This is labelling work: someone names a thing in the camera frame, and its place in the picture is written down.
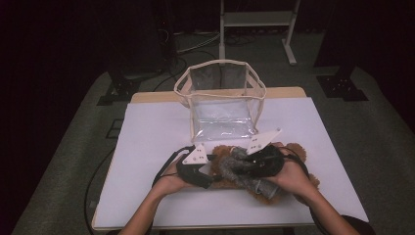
metal rack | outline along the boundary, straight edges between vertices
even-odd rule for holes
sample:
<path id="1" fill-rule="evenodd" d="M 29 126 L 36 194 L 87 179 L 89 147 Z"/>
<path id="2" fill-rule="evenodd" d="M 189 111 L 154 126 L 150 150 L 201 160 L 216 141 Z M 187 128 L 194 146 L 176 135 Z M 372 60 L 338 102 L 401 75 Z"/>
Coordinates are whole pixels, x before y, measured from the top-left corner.
<path id="1" fill-rule="evenodd" d="M 219 59 L 225 59 L 225 27 L 230 26 L 276 26 L 287 25 L 289 27 L 287 37 L 282 39 L 284 50 L 291 66 L 297 64 L 290 43 L 296 24 L 300 0 L 296 0 L 293 11 L 280 12 L 232 12 L 224 9 L 224 0 L 220 0 L 220 43 Z"/>

white table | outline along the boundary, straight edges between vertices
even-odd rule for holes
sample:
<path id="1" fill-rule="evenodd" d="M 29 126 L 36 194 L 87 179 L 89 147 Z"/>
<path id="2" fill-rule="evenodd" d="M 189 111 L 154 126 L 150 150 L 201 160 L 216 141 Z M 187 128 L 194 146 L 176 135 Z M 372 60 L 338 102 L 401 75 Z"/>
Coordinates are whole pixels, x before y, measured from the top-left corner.
<path id="1" fill-rule="evenodd" d="M 304 94 L 300 88 L 292 89 Z M 296 142 L 307 151 L 310 173 L 320 191 L 341 214 L 368 221 L 330 137 L 310 98 L 269 98 L 285 88 L 268 89 L 257 128 L 281 127 L 274 141 Z M 191 145 L 189 111 L 178 102 L 134 103 L 127 107 L 115 154 L 96 209 L 94 229 L 118 229 L 128 221 L 151 188 L 156 173 L 170 155 Z M 236 141 L 241 146 L 247 141 Z M 205 143 L 207 151 L 219 143 Z M 242 189 L 193 188 L 165 198 L 154 220 L 155 229 L 278 227 L 313 224 L 308 207 L 288 195 L 274 206 L 256 201 Z"/>

floor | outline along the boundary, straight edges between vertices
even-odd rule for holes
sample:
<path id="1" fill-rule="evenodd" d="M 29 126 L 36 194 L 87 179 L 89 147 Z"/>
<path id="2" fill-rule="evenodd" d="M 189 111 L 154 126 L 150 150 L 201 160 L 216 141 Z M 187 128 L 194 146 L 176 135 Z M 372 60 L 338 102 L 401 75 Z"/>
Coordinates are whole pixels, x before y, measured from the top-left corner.
<path id="1" fill-rule="evenodd" d="M 324 33 L 296 33 L 292 48 L 298 64 L 290 66 L 281 45 L 284 33 L 258 34 L 228 41 L 228 59 L 248 62 L 267 87 L 300 86 L 311 97 L 346 172 L 377 234 L 415 234 L 415 136 L 379 89 L 376 80 L 356 68 L 351 79 L 368 101 L 345 102 L 327 98 L 317 75 L 337 68 L 315 68 Z M 176 35 L 186 49 L 209 35 Z M 139 91 L 172 90 L 174 77 L 187 67 L 217 58 L 217 44 L 180 55 L 170 72 L 146 79 Z M 111 78 L 97 77 L 80 104 L 61 145 L 50 162 L 14 233 L 107 234 L 94 231 L 92 219 L 127 101 L 98 106 Z M 314 226 L 296 234 L 320 234 Z M 168 231 L 167 234 L 282 234 L 281 229 Z"/>

person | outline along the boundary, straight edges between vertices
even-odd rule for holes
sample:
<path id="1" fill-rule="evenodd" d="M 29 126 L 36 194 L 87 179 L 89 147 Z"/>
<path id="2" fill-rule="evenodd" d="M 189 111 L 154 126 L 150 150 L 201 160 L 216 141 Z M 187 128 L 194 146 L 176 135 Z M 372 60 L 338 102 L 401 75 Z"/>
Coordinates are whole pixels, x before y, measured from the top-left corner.
<path id="1" fill-rule="evenodd" d="M 277 147 L 284 147 L 282 143 L 274 143 Z M 136 235 L 145 234 L 151 226 L 161 200 L 186 187 L 193 187 L 184 182 L 176 173 L 176 162 L 173 162 L 159 181 L 153 186 L 137 211 L 125 224 L 118 234 Z M 332 207 L 324 196 L 310 183 L 301 167 L 291 160 L 286 160 L 278 174 L 266 177 L 287 192 L 298 195 L 312 208 L 316 217 L 324 228 L 332 235 L 353 235 L 358 232 Z"/>

clear plastic bag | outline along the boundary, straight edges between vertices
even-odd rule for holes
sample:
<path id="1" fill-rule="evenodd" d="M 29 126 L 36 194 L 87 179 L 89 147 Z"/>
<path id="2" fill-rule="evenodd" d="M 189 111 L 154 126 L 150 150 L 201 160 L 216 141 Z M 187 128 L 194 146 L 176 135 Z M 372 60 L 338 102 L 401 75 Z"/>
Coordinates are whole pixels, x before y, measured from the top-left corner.
<path id="1" fill-rule="evenodd" d="M 189 67 L 174 91 L 191 111 L 193 142 L 257 133 L 266 88 L 248 63 L 215 60 Z"/>

